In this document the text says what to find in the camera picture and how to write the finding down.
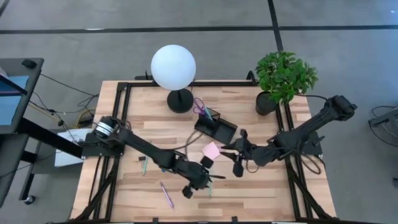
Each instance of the floor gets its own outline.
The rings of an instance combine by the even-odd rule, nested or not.
[[[272,23],[269,2],[0,0],[6,6],[4,12],[0,7],[0,57],[42,57],[44,74],[98,93],[103,80],[131,80],[143,75],[150,69],[156,50],[167,44],[179,44],[191,51],[197,61],[197,79],[244,78],[261,57],[283,46],[318,68],[319,81],[311,93],[344,95],[358,106],[349,121],[336,121],[319,130],[326,136],[323,158],[338,217],[397,223],[398,189],[392,178],[398,177],[398,149],[376,139],[368,119],[372,118],[371,108],[398,104],[398,26],[386,26],[398,24],[398,2],[274,1],[282,41],[278,48],[270,28],[276,21]],[[240,28],[200,32],[130,29],[226,26]],[[83,30],[107,28],[113,30],[99,34]],[[49,34],[52,29],[58,31]],[[86,98],[44,77],[39,79],[36,92],[49,108],[59,111],[74,111]],[[32,100],[39,102],[35,96]],[[313,114],[323,106],[316,98],[309,102]],[[56,127],[51,119],[31,108],[25,116],[46,128]],[[62,116],[72,123],[78,114]],[[398,144],[383,130],[376,132]],[[80,168],[37,176],[31,193],[39,199],[30,206],[17,201],[27,169],[18,171],[0,209],[0,222],[66,220]]]

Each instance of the black pen holder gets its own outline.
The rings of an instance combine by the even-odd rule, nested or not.
[[[213,139],[229,144],[235,134],[237,126],[221,118],[219,112],[207,108],[211,119],[207,115],[199,114],[195,130],[212,137]]]

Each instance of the black lamp base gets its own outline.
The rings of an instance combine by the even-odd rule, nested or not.
[[[193,106],[193,95],[186,89],[171,91],[167,97],[167,105],[174,113],[185,113]]]

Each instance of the wooden table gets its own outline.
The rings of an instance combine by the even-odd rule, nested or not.
[[[120,81],[103,82],[95,120],[112,114],[118,82]],[[260,88],[254,86],[214,86],[193,87],[192,92],[208,107],[220,112],[222,118],[238,125],[238,128],[246,129],[252,143],[266,145],[266,140],[278,132],[279,127],[275,113],[260,116],[255,112],[255,99],[260,91]],[[129,100],[127,119],[132,124],[132,130],[160,148],[184,145],[197,120],[197,115],[191,111],[184,114],[171,112],[166,102],[168,93],[168,90],[160,87],[133,87]],[[118,118],[121,117],[123,99],[122,95]],[[296,127],[311,117],[305,97],[296,96],[290,106]],[[285,114],[282,116],[287,128]],[[202,136],[188,147],[188,158],[199,161],[203,156],[201,149],[212,141],[212,138]],[[226,176],[226,179],[213,179],[212,197],[209,197],[208,190],[199,190],[194,191],[191,199],[187,199],[181,193],[188,184],[186,179],[163,173],[152,160],[148,162],[146,175],[142,176],[139,156],[142,154],[127,147],[121,158],[112,222],[148,222],[153,217],[159,217],[160,222],[215,222],[230,221],[232,216],[238,216],[239,221],[294,220],[284,161],[260,167],[254,174],[245,170],[243,177],[237,178],[232,173],[232,161],[220,156],[211,168],[211,173]],[[97,160],[92,157],[84,161],[71,218],[79,215],[87,206]],[[334,216],[326,174],[322,164],[318,165],[322,168],[321,175],[315,175],[304,168],[307,186],[324,210]],[[253,162],[249,162],[250,170],[255,170],[256,167]],[[169,207],[160,189],[160,181],[174,202],[174,209]],[[304,217],[302,196],[299,190],[297,192]],[[104,217],[107,199],[105,193],[100,217]]]

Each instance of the potted plant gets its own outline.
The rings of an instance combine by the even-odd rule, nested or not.
[[[256,111],[260,115],[273,112],[282,101],[307,92],[318,80],[317,71],[291,52],[274,52],[258,61],[256,72],[263,92],[257,95]]]

